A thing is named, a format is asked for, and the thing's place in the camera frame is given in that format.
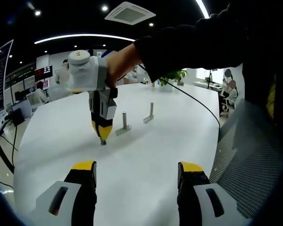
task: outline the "air conditioning unit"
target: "air conditioning unit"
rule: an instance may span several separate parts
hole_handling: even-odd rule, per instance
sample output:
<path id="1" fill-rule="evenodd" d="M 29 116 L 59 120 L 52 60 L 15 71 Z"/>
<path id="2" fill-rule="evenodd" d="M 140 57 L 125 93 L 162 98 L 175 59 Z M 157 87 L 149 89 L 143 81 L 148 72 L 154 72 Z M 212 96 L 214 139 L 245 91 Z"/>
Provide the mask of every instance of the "air conditioning unit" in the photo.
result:
<path id="1" fill-rule="evenodd" d="M 150 12 L 149 10 L 125 1 L 112 10 L 105 17 L 105 20 L 135 25 L 154 16 L 156 16 L 156 14 Z"/>

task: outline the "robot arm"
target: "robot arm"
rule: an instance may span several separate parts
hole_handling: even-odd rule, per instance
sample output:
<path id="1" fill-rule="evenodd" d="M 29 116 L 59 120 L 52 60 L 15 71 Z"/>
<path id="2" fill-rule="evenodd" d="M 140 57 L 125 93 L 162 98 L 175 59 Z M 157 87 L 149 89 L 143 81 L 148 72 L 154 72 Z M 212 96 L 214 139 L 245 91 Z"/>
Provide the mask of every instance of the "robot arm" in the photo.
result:
<path id="1" fill-rule="evenodd" d="M 106 60 L 90 56 L 85 50 L 77 50 L 69 54 L 68 61 L 68 87 L 71 90 L 88 91 L 92 125 L 104 145 L 112 130 L 112 119 L 117 108 L 113 100 L 117 97 L 117 88 L 106 86 Z"/>

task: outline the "computer monitor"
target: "computer monitor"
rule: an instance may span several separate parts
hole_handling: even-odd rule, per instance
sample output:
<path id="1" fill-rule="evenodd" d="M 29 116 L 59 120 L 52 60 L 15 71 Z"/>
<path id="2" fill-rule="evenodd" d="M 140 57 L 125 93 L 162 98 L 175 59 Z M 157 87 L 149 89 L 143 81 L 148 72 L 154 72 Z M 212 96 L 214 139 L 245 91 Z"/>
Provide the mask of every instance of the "computer monitor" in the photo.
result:
<path id="1" fill-rule="evenodd" d="M 39 68 L 39 69 L 36 69 L 34 71 L 34 80 L 35 81 L 40 81 L 40 80 L 43 80 L 43 79 L 46 79 L 46 78 L 50 78 L 52 76 L 53 76 L 52 65 L 49 65 L 49 66 L 46 66 L 46 67 L 43 67 L 43 68 Z"/>
<path id="2" fill-rule="evenodd" d="M 33 92 L 33 88 L 28 88 L 23 91 L 15 92 L 15 99 L 16 101 L 22 101 L 25 99 L 26 95 Z"/>

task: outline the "black wire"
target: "black wire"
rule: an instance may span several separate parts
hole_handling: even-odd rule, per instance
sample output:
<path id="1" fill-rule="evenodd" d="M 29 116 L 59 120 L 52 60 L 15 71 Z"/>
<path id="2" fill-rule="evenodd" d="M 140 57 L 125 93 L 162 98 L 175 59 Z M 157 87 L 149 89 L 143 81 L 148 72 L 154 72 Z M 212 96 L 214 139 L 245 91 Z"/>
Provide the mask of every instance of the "black wire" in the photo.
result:
<path id="1" fill-rule="evenodd" d="M 9 187 L 11 187 L 11 188 L 14 190 L 14 188 L 13 188 L 13 186 L 12 186 L 12 185 L 4 184 L 4 183 L 3 183 L 3 182 L 1 182 L 1 181 L 0 181 L 0 184 L 3 184 L 3 185 L 6 185 L 6 186 L 9 186 Z"/>
<path id="2" fill-rule="evenodd" d="M 192 99 L 194 99 L 194 100 L 196 100 L 198 103 L 200 103 L 202 106 L 204 106 L 204 107 L 214 116 L 214 118 L 215 118 L 216 121 L 218 122 L 219 129 L 220 129 L 220 122 L 219 122 L 219 120 L 218 120 L 217 117 L 211 112 L 211 110 L 209 110 L 208 107 L 206 107 L 202 102 L 200 102 L 200 101 L 197 100 L 196 98 L 192 97 L 190 94 L 184 92 L 182 89 L 180 89 L 180 88 L 174 86 L 173 84 L 169 83 L 168 81 L 166 81 L 166 80 L 164 80 L 164 79 L 162 79 L 162 78 L 160 78 L 160 80 L 166 82 L 167 84 L 169 84 L 170 86 L 174 87 L 175 89 L 177 89 L 177 90 L 183 92 L 185 95 L 188 95 L 189 97 L 191 97 Z"/>
<path id="3" fill-rule="evenodd" d="M 1 135 L 0 137 L 2 137 L 3 139 L 5 139 L 10 145 L 13 146 L 13 144 L 12 144 L 11 142 L 9 142 L 4 136 Z"/>
<path id="4" fill-rule="evenodd" d="M 11 154 L 11 161 L 13 163 L 13 166 L 14 165 L 14 151 L 15 151 L 15 143 L 16 143 L 16 137 L 17 137 L 17 129 L 18 129 L 18 126 L 16 126 L 16 131 L 15 131 L 15 137 L 14 137 L 14 143 L 13 143 L 13 152 Z"/>

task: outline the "white table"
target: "white table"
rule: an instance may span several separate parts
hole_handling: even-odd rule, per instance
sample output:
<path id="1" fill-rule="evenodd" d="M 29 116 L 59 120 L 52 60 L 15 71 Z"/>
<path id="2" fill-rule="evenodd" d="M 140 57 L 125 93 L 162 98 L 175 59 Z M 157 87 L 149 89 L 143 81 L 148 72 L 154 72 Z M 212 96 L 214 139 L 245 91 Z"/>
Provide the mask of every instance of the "white table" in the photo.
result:
<path id="1" fill-rule="evenodd" d="M 19 212 L 32 211 L 35 199 L 55 181 L 63 181 L 75 163 L 96 160 L 94 225 L 178 224 L 177 163 L 199 164 L 209 176 L 218 123 L 207 109 L 178 90 L 163 93 L 151 84 L 118 88 L 114 127 L 105 146 L 92 128 L 87 93 L 37 109 L 15 160 L 14 195 Z M 216 92 L 189 85 L 180 88 L 218 116 Z M 154 102 L 154 119 L 144 124 L 150 102 Z M 116 136 L 123 111 L 132 130 Z"/>

